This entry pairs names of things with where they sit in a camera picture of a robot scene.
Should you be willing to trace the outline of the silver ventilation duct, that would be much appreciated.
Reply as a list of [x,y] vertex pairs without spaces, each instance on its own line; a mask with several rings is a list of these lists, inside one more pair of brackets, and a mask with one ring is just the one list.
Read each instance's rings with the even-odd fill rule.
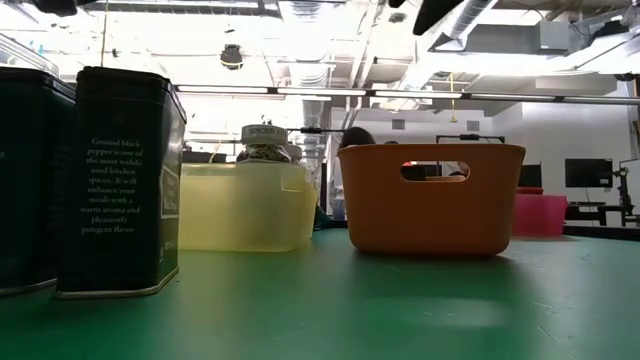
[[445,60],[437,49],[462,51],[480,17],[498,0],[464,0],[423,35],[415,36],[414,60],[401,78],[398,89],[421,90],[433,75],[444,71]]
[[285,38],[290,45],[292,87],[324,88],[328,85],[334,6],[317,0],[279,0]]

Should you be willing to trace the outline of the black background robot stand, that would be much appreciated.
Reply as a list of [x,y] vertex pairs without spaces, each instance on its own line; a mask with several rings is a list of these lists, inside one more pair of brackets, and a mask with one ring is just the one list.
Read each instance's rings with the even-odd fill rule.
[[617,187],[619,192],[619,207],[621,215],[621,225],[626,227],[628,224],[636,223],[640,224],[640,215],[633,213],[634,205],[629,193],[627,177],[629,170],[627,167],[621,166],[614,172],[614,176],[619,179],[620,185]]

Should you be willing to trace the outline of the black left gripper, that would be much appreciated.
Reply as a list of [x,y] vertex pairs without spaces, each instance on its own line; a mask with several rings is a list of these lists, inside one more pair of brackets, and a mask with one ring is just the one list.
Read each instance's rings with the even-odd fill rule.
[[57,16],[72,16],[77,13],[76,0],[32,0],[32,2],[43,13]]

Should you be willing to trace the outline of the black background desk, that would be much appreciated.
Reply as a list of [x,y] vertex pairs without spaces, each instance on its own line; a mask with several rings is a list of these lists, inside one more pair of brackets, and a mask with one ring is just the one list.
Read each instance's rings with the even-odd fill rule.
[[640,214],[633,213],[634,206],[608,205],[604,202],[569,202],[565,211],[565,219],[570,221],[597,221],[600,226],[607,225],[609,212],[620,215],[621,225],[640,226]]

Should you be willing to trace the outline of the translucent yellow plastic bin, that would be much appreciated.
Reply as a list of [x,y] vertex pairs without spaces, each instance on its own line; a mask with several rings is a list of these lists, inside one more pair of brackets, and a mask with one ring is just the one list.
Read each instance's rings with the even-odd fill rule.
[[318,194],[306,170],[287,163],[182,166],[182,250],[288,252],[306,246]]

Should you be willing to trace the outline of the black wall monitor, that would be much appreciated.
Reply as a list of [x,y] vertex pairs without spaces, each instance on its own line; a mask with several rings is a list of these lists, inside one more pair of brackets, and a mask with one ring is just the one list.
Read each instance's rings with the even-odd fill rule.
[[613,161],[606,158],[566,159],[565,186],[567,188],[611,188]]
[[518,186],[526,188],[541,188],[542,166],[540,164],[522,165]]

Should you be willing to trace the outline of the long LED light bar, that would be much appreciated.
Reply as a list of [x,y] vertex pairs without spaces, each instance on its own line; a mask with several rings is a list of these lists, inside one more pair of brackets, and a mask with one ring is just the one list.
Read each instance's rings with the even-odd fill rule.
[[495,101],[529,103],[566,103],[584,105],[625,105],[640,106],[640,97],[607,97],[578,95],[539,95],[474,93],[444,91],[378,90],[356,88],[314,88],[314,87],[261,87],[261,86],[207,86],[178,85],[178,92],[206,94],[243,94],[243,95],[295,95],[295,96],[338,96],[338,97],[377,97],[413,100],[454,100],[454,101]]

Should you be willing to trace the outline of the orange plastic bin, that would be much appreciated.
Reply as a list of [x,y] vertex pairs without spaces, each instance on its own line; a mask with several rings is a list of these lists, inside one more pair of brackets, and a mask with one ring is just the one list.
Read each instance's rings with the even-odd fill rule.
[[[361,252],[495,256],[511,238],[525,149],[509,144],[360,145],[339,151],[349,237]],[[465,177],[412,181],[409,161],[464,162]]]

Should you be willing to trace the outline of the person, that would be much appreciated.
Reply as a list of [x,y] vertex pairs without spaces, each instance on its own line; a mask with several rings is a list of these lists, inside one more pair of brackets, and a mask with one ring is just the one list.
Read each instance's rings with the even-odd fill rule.
[[[342,134],[337,151],[350,146],[372,145],[375,143],[373,136],[361,127],[351,127]],[[342,179],[342,168],[338,156],[332,165],[332,172],[329,183],[329,205],[332,210],[332,219],[343,221],[346,216],[344,185]]]

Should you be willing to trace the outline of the white-lidded glass spice jar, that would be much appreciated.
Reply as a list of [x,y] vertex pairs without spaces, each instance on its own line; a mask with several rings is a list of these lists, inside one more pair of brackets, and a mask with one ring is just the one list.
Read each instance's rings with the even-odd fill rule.
[[288,133],[285,129],[271,124],[253,124],[242,128],[241,144],[244,150],[236,162],[266,161],[290,163],[291,156],[286,150]]
[[288,144],[286,150],[291,157],[291,162],[305,169],[305,181],[316,191],[319,191],[321,182],[320,161],[316,158],[305,157],[302,148],[294,144]]

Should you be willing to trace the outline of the dark green pepper tin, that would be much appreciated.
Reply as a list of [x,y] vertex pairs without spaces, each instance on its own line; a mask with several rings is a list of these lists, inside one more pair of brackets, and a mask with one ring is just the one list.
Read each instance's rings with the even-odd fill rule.
[[57,77],[0,68],[0,296],[57,280],[74,106]]
[[187,116],[158,74],[86,67],[76,122],[58,299],[145,296],[179,271]]

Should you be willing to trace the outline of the pink plastic bin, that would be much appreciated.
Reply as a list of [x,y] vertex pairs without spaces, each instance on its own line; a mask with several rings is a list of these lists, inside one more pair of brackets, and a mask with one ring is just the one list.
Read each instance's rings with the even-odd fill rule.
[[516,192],[511,234],[559,237],[563,234],[567,206],[568,200],[564,195],[524,195]]

